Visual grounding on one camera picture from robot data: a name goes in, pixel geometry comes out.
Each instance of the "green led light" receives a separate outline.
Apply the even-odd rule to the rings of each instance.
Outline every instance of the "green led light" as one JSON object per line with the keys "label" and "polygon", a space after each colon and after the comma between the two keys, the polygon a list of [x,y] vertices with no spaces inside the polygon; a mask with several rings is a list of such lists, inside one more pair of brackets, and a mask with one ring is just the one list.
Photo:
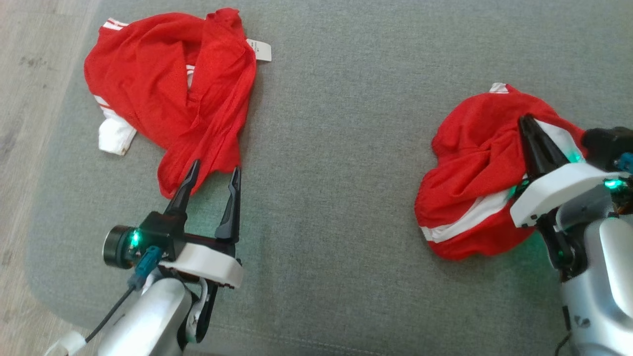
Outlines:
{"label": "green led light", "polygon": [[130,242],[130,245],[132,245],[132,247],[136,247],[139,245],[140,241],[141,233],[138,230],[134,230],[134,232],[132,233],[132,241]]}
{"label": "green led light", "polygon": [[624,185],[624,181],[621,181],[619,179],[605,181],[605,187],[607,187],[609,189],[618,189],[622,185]]}
{"label": "green led light", "polygon": [[582,157],[582,155],[578,151],[569,152],[569,154],[567,155],[567,159],[569,160],[570,163],[578,163],[578,162],[585,161],[585,159]]}
{"label": "green led light", "polygon": [[512,198],[516,192],[517,192],[517,186],[513,186],[512,188],[510,188],[510,193],[508,194],[508,198]]}

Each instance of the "cable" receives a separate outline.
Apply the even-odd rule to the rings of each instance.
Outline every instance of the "cable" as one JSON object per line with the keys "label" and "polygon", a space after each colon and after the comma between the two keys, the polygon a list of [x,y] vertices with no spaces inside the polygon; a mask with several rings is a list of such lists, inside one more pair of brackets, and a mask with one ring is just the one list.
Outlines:
{"label": "cable", "polygon": [[570,331],[556,346],[556,350],[554,351],[554,356],[558,356],[560,349],[565,346],[565,344],[569,341],[569,338],[572,337],[572,332]]}
{"label": "cable", "polygon": [[147,248],[143,257],[136,265],[134,269],[134,274],[127,280],[127,285],[130,288],[134,288],[137,291],[140,291],[145,282],[147,281],[147,277],[152,273],[153,270],[156,269],[158,263],[163,258],[163,250],[156,246],[150,246]]}
{"label": "cable", "polygon": [[106,325],[108,320],[110,320],[112,315],[114,315],[116,310],[121,306],[121,304],[123,304],[123,302],[127,299],[127,297],[129,297],[130,294],[132,294],[133,291],[134,291],[134,286],[131,286],[127,290],[127,292],[125,292],[125,294],[123,294],[123,296],[118,300],[118,302],[115,304],[115,306],[112,307],[112,309],[110,309],[110,311],[108,312],[108,315],[106,315],[106,317],[103,318],[103,320],[99,323],[99,325],[97,327],[95,327],[95,329],[90,333],[90,335],[88,335],[88,337],[86,337],[85,343],[89,343],[90,340],[92,340],[95,337],[95,335],[97,335],[98,332],[101,331],[101,329]]}

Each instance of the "white cable clip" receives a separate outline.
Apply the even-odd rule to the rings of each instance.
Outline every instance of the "white cable clip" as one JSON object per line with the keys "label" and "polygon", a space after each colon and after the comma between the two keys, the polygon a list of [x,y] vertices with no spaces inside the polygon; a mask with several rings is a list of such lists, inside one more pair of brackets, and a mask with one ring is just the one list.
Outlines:
{"label": "white cable clip", "polygon": [[46,351],[44,356],[52,355],[51,352],[55,350],[57,346],[63,348],[67,356],[73,356],[85,346],[85,338],[80,333],[71,330],[60,337],[60,339]]}
{"label": "white cable clip", "polygon": [[187,341],[190,343],[197,343],[197,324],[200,320],[200,314],[202,314],[204,304],[209,302],[209,289],[204,278],[200,278],[198,284],[202,287],[200,299],[191,307],[189,315],[187,316],[187,324],[185,328]]}

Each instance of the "white stripe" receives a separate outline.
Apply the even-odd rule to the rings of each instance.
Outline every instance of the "white stripe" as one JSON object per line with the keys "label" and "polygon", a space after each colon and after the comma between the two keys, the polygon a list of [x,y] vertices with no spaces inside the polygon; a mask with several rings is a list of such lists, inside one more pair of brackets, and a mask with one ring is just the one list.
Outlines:
{"label": "white stripe", "polygon": [[456,222],[437,226],[432,229],[420,226],[427,241],[440,243],[453,238],[473,227],[481,224],[489,216],[494,215],[505,207],[510,195],[510,189],[494,193],[483,198],[477,198],[468,211]]}
{"label": "white stripe", "polygon": [[122,26],[125,27],[127,25],[129,25],[129,23],[125,23],[125,22],[121,22],[121,21],[116,21],[115,19],[113,19],[112,17],[108,19],[108,21],[113,22],[115,25],[117,26]]}
{"label": "white stripe", "polygon": [[117,25],[115,25],[114,23],[111,23],[111,22],[104,23],[103,27],[105,27],[106,29],[117,30],[117,31],[123,28],[123,27],[117,26]]}
{"label": "white stripe", "polygon": [[495,94],[508,94],[508,88],[505,83],[492,83],[492,88],[488,92]]}
{"label": "white stripe", "polygon": [[103,110],[103,114],[104,114],[104,115],[106,115],[106,116],[108,116],[108,115],[116,115],[116,116],[118,116],[118,115],[115,113],[115,111],[114,111],[114,110],[109,109],[109,108],[104,108],[103,106],[100,106],[100,107],[101,107],[101,109]]}
{"label": "white stripe", "polygon": [[194,81],[194,71],[193,70],[188,70],[187,71],[187,88],[191,89],[191,83],[193,83]]}
{"label": "white stripe", "polygon": [[94,98],[97,99],[97,103],[99,103],[99,105],[109,106],[108,103],[106,103],[106,101],[102,97],[95,95]]}

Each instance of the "red fabric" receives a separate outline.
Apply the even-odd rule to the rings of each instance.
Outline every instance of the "red fabric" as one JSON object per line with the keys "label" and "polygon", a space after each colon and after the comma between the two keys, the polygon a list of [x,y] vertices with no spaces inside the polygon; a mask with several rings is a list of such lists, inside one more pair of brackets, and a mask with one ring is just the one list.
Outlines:
{"label": "red fabric", "polygon": [[[186,65],[196,66],[189,90]],[[167,198],[197,158],[201,168],[193,193],[212,172],[230,173],[239,165],[237,135],[255,71],[255,53],[234,9],[204,20],[168,13],[121,30],[102,27],[84,64],[91,93],[166,149],[158,182]]]}
{"label": "red fabric", "polygon": [[[522,181],[525,164],[518,119],[526,113],[569,131],[582,147],[582,129],[559,117],[543,100],[511,86],[506,88],[508,94],[487,92],[464,100],[440,125],[431,144],[437,168],[424,176],[415,201],[420,226],[452,224],[478,197]],[[475,253],[508,251],[532,232],[514,226],[507,205],[473,229],[442,243],[430,241],[429,245],[439,256],[459,260]]]}

